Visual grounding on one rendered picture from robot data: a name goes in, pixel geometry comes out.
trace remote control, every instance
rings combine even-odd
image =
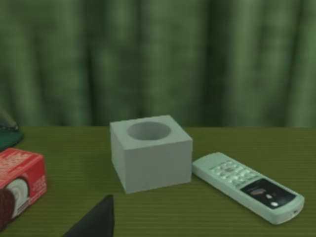
[[[274,225],[293,219],[304,206],[302,195],[220,152],[194,161],[192,172]]]

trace table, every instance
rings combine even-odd
[[[112,167],[107,127],[23,127],[17,147],[45,157],[49,191],[1,237],[60,237],[105,195],[116,237],[316,236],[316,129],[187,128],[194,159],[221,151],[301,193],[306,206],[273,226],[193,177],[126,195]]]

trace gray cube with hole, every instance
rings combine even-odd
[[[171,116],[111,122],[110,133],[127,194],[191,181],[193,140]]]

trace curtain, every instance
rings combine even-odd
[[[21,125],[316,125],[315,0],[1,0]]]

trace red box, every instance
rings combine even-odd
[[[42,155],[14,148],[0,153],[0,231],[46,191]]]

